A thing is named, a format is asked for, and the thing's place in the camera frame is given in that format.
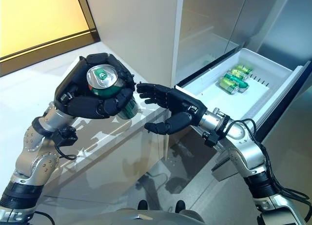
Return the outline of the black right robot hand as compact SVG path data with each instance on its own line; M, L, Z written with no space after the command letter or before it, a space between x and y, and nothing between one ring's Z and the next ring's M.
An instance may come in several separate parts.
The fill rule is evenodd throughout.
M171 116L163 122L144 125L147 131L155 134L171 135L190 125L197 126L207 111L207 107L200 100L176 88L138 83L136 90L146 104L157 104L171 112Z

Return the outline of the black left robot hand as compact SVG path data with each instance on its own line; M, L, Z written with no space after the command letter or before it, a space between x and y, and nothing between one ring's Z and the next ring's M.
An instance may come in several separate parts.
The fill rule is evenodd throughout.
M107 98L94 94L87 81L87 72L93 66L108 64L115 68L125 84L121 90ZM54 106L73 117L107 119L117 115L133 97L135 82L130 71L108 53L80 56L79 61L55 90Z

